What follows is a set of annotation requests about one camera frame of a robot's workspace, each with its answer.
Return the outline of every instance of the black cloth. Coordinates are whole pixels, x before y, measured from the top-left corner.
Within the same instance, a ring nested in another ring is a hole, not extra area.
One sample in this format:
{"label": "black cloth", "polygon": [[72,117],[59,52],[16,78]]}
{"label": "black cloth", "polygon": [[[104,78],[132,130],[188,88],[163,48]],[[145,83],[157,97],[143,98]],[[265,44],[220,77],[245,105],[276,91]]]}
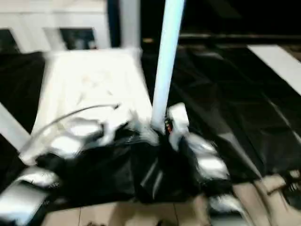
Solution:
{"label": "black cloth", "polygon": [[[29,133],[37,115],[44,66],[42,53],[0,55],[0,102]],[[24,168],[17,155],[0,135],[0,189]]]}
{"label": "black cloth", "polygon": [[[151,99],[157,58],[142,56]],[[178,102],[190,131],[216,145],[234,182],[300,168],[301,97],[248,49],[179,50],[168,105]]]}

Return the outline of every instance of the white pole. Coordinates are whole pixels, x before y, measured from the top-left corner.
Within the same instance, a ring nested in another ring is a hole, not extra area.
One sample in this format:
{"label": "white pole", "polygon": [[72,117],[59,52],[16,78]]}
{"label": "white pole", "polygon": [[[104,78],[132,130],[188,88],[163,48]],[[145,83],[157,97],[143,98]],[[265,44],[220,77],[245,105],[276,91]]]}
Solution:
{"label": "white pole", "polygon": [[20,151],[30,139],[29,133],[0,103],[0,134],[15,148]]}
{"label": "white pole", "polygon": [[151,124],[162,130],[185,0],[166,0]]}

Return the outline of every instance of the beige floor tile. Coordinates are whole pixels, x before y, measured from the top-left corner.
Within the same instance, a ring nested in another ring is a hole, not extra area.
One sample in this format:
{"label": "beige floor tile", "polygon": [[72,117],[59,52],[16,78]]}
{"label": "beige floor tile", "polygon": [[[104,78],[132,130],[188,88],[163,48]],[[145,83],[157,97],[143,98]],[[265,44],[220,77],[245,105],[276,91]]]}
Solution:
{"label": "beige floor tile", "polygon": [[80,210],[79,226],[86,226],[89,222],[107,226],[110,224],[110,220],[115,214],[116,209],[116,202],[82,207]]}
{"label": "beige floor tile", "polygon": [[276,191],[271,195],[267,194],[274,188],[285,184],[280,176],[265,177],[262,181],[255,182],[261,190],[262,196],[269,206],[273,225],[275,226],[300,226],[301,211],[291,207],[285,200],[281,191]]}
{"label": "beige floor tile", "polygon": [[155,226],[162,219],[177,224],[172,203],[143,205],[119,202],[81,208],[79,226],[86,226],[89,222],[106,226]]}
{"label": "beige floor tile", "polygon": [[78,226],[80,208],[48,213],[42,226]]}
{"label": "beige floor tile", "polygon": [[177,217],[172,203],[152,205],[135,204],[135,213],[126,222],[126,226],[155,226],[160,220],[177,225]]}
{"label": "beige floor tile", "polygon": [[234,193],[246,209],[255,226],[270,226],[268,211],[254,185],[244,183],[233,187]]}
{"label": "beige floor tile", "polygon": [[187,203],[174,205],[179,226],[208,226],[209,218],[206,207],[207,201],[203,196],[198,196]]}

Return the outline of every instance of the black plastic sheet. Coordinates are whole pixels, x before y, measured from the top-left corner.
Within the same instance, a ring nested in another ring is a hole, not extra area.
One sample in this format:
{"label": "black plastic sheet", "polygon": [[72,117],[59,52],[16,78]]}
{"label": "black plastic sheet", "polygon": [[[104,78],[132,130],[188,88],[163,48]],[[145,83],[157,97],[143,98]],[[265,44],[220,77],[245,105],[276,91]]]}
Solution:
{"label": "black plastic sheet", "polygon": [[[164,136],[160,140],[160,145],[152,146],[137,133],[122,129],[111,145],[66,161],[67,167],[55,171],[63,179],[60,193],[65,204],[184,202],[200,193],[196,165],[184,157],[189,147],[183,144],[185,150],[176,152]],[[38,165],[48,168],[47,164]]]}
{"label": "black plastic sheet", "polygon": [[[0,55],[0,102],[31,133],[40,99],[42,53]],[[0,191],[24,168],[16,149],[0,135]]]}
{"label": "black plastic sheet", "polygon": [[[151,97],[157,57],[142,57]],[[233,182],[300,168],[301,97],[248,49],[179,50],[168,104],[177,102]]]}

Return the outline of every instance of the wire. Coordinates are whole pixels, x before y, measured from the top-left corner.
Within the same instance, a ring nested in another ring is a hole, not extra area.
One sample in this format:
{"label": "wire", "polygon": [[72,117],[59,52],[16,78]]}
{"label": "wire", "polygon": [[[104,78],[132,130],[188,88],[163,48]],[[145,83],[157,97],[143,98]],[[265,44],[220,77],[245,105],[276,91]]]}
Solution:
{"label": "wire", "polygon": [[57,119],[55,119],[54,121],[52,121],[51,123],[49,123],[48,125],[42,127],[36,134],[32,135],[31,139],[21,148],[20,150],[20,154],[25,152],[31,145],[32,143],[41,135],[43,134],[43,132],[45,130],[47,130],[49,127],[51,127],[52,125],[58,123],[59,121],[63,120],[63,119],[66,119],[74,114],[77,114],[79,112],[82,112],[82,111],[85,111],[85,110],[88,110],[88,109],[91,109],[91,108],[98,108],[98,107],[114,107],[114,110],[117,109],[119,107],[119,105],[114,105],[114,104],[111,104],[111,105],[93,105],[93,106],[90,106],[90,107],[85,107],[85,108],[81,108],[79,110],[76,110],[76,111],[73,111],[71,113],[68,113],[68,114],[65,114]]}

